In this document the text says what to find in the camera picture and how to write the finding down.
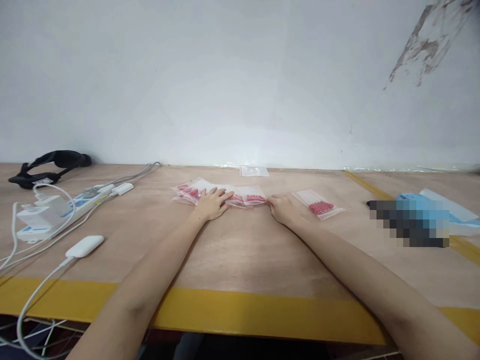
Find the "small plastic bag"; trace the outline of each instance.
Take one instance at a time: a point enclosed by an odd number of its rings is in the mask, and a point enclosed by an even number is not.
[[[196,204],[199,202],[201,192],[204,189],[204,187],[201,189],[200,187],[207,184],[210,183],[198,177],[195,180],[172,187],[171,190],[176,193],[176,196],[172,200],[181,204]]]
[[[172,187],[171,190],[176,193],[172,200],[181,204],[195,205],[199,202],[203,189],[208,193],[213,188],[225,189],[226,193],[233,191],[234,194],[225,202],[237,208],[251,209],[254,205],[260,205],[267,201],[260,186],[213,184],[201,177]]]
[[[263,176],[269,177],[269,171],[263,166],[240,166],[240,176]]]
[[[308,207],[320,220],[331,218],[345,211],[344,208],[329,203],[324,197],[321,197],[313,190],[297,191],[291,194],[303,205]]]
[[[242,186],[237,187],[240,189],[240,195],[243,198],[243,202],[249,206],[261,205],[267,202],[265,194],[260,188],[260,186]]]

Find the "red item in bag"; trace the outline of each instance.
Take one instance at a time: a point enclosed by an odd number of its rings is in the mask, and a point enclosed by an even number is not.
[[[258,201],[258,202],[266,202],[267,200],[263,197],[263,196],[260,196],[260,195],[247,195],[246,196],[246,202],[247,203],[250,203],[250,202],[254,202],[254,201]]]
[[[244,202],[244,199],[240,196],[240,195],[236,195],[236,194],[233,194],[232,196],[230,196],[228,198],[228,200],[230,201],[236,201],[236,202],[239,202],[239,203],[243,203]]]
[[[178,194],[179,197],[181,198],[189,198],[192,200],[198,200],[199,197],[199,190],[193,187],[186,187],[180,193]]]
[[[319,202],[313,203],[308,207],[310,210],[312,210],[315,213],[315,215],[324,214],[330,209],[334,208],[334,206],[331,203],[328,203],[325,201],[319,201]]]

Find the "black headband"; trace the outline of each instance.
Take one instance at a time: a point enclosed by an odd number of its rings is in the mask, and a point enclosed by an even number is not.
[[[30,175],[28,172],[36,168],[37,166],[55,163],[59,168],[65,168],[65,170],[59,173],[55,172],[42,172],[35,175]],[[57,150],[46,153],[43,156],[35,159],[30,164],[25,162],[22,164],[20,172],[8,179],[10,183],[18,184],[23,189],[32,189],[36,184],[55,184],[59,181],[62,175],[68,173],[70,170],[77,167],[87,167],[92,164],[92,158],[87,154],[81,154],[72,150]]]

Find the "white wall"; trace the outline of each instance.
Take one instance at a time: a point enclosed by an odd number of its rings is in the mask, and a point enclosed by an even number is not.
[[[478,8],[420,87],[389,83],[427,4],[2,1],[0,161],[479,163]]]

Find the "white power bank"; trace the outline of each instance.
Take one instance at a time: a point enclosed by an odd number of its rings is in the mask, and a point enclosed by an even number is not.
[[[98,245],[104,241],[101,235],[90,235],[72,246],[66,253],[67,258],[83,258],[90,254]]]

